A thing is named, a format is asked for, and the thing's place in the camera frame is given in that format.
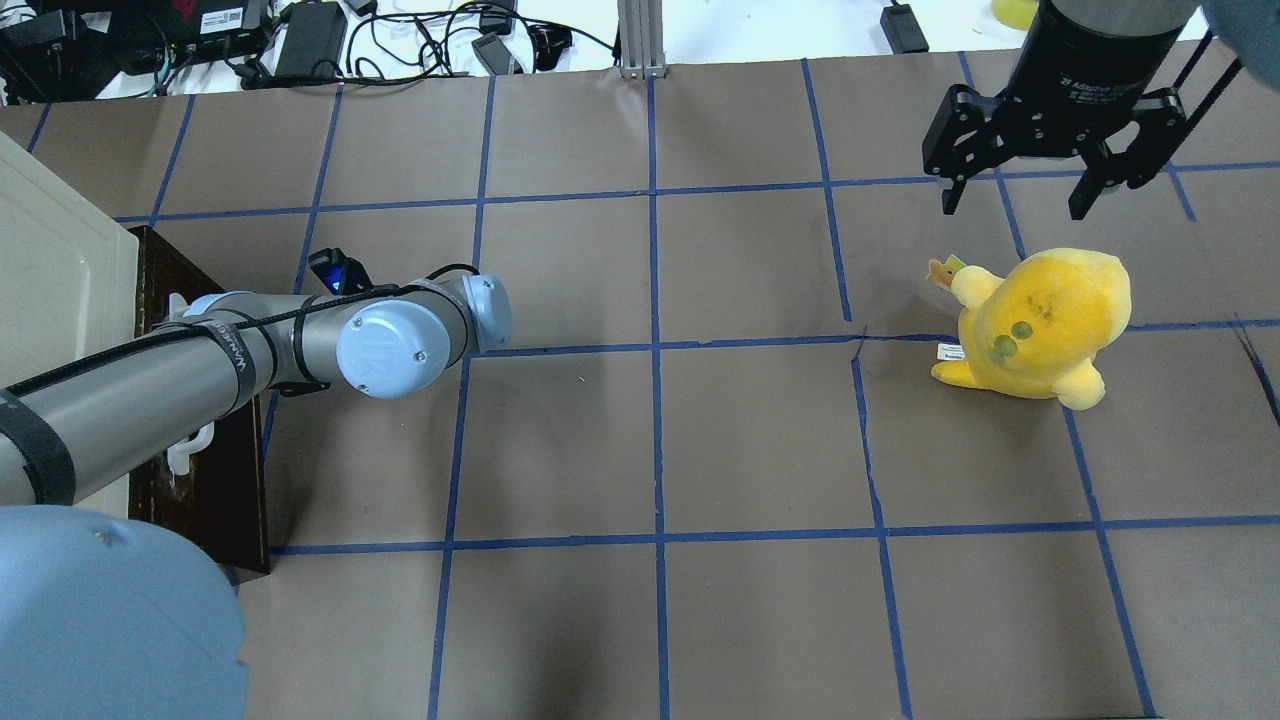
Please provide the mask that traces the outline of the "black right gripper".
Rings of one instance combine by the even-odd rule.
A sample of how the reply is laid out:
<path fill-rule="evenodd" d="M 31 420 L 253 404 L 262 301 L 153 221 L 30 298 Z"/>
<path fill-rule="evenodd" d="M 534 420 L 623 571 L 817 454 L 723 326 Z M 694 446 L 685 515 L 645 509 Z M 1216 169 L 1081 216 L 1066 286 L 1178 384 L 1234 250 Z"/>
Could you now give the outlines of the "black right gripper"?
<path fill-rule="evenodd" d="M 1149 86 L 1181 31 L 1180 1 L 1042 1 L 1001 104 L 951 86 L 925 132 L 922 170 L 941 187 L 942 213 L 1004 163 L 1004 146 L 1015 158 L 1082 158 L 1068 200 L 1075 222 L 1103 192 L 1151 182 L 1187 138 L 1180 94 Z M 1107 138 L 1129 123 L 1135 137 L 1112 150 Z"/>

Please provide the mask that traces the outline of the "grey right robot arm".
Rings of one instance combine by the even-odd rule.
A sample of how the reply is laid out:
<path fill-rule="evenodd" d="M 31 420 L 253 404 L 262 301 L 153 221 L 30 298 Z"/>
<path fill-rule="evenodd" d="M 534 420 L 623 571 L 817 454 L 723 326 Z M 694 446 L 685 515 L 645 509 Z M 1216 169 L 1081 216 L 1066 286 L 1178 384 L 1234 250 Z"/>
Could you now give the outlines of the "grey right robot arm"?
<path fill-rule="evenodd" d="M 1151 88 L 1196 12 L 1235 60 L 1199 106 Z M 1043 1 L 992 115 L 1000 158 L 1080 158 L 1068 201 L 1080 220 L 1116 184 L 1149 182 L 1242 69 L 1277 85 L 1275 1 Z"/>

